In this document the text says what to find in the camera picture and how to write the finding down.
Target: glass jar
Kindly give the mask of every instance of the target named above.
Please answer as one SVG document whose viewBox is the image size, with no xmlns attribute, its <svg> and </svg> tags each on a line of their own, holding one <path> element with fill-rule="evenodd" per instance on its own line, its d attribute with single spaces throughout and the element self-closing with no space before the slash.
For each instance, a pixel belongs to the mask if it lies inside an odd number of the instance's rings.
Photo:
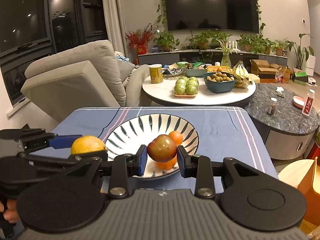
<svg viewBox="0 0 320 240">
<path fill-rule="evenodd" d="M 221 66 L 226 66 L 226 67 L 231 68 L 231 61 L 230 61 L 229 53 L 223 53 Z"/>
<path fill-rule="evenodd" d="M 270 98 L 267 113 L 270 115 L 274 115 L 276 111 L 276 104 L 277 104 L 277 99 L 276 98 Z"/>
</svg>

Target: curtain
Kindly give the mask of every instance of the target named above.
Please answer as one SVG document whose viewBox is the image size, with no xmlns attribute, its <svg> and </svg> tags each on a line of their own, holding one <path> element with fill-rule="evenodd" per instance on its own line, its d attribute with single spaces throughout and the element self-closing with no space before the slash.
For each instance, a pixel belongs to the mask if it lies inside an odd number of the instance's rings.
<svg viewBox="0 0 320 240">
<path fill-rule="evenodd" d="M 108 39 L 114 50 L 128 55 L 125 40 L 126 25 L 121 0 L 102 0 L 102 2 Z"/>
</svg>

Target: red berry plant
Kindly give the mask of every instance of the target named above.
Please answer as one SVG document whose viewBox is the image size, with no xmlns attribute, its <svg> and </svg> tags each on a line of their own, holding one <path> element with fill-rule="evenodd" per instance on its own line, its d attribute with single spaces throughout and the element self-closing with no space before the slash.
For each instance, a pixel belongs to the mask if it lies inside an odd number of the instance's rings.
<svg viewBox="0 0 320 240">
<path fill-rule="evenodd" d="M 145 45 L 148 47 L 148 42 L 153 38 L 153 26 L 149 23 L 144 29 L 138 29 L 136 32 L 128 32 L 125 34 L 125 39 L 128 40 L 130 49 L 137 46 Z"/>
</svg>

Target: red apple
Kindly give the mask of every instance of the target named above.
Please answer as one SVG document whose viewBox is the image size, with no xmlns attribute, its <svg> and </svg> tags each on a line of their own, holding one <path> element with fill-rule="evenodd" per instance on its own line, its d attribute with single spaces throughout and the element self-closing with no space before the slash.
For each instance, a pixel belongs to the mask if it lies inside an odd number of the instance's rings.
<svg viewBox="0 0 320 240">
<path fill-rule="evenodd" d="M 160 134 L 154 141 L 148 144 L 147 153 L 154 161 L 165 163 L 176 156 L 177 145 L 170 136 Z"/>
</svg>

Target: blue tablecloth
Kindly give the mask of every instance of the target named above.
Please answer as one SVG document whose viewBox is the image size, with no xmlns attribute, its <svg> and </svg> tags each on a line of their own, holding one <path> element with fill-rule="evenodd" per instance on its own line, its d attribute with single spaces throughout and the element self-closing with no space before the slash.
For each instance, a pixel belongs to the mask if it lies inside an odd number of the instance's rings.
<svg viewBox="0 0 320 240">
<path fill-rule="evenodd" d="M 206 155 L 212 161 L 222 162 L 224 157 L 234 157 L 275 178 L 273 167 L 263 141 L 247 112 L 233 106 L 186 107 L 122 107 L 81 108 L 75 110 L 53 132 L 59 135 L 94 135 L 106 141 L 108 135 L 121 123 L 145 114 L 172 114 L 189 121 L 199 134 L 197 154 Z M 68 158 L 70 149 L 47 148 L 37 155 Z M 134 188 L 195 188 L 196 179 L 183 179 L 179 172 L 163 179 L 142 180 L 129 178 Z M 216 192 L 223 192 L 220 178 L 215 178 Z M 102 187 L 108 189 L 108 178 Z"/>
</svg>

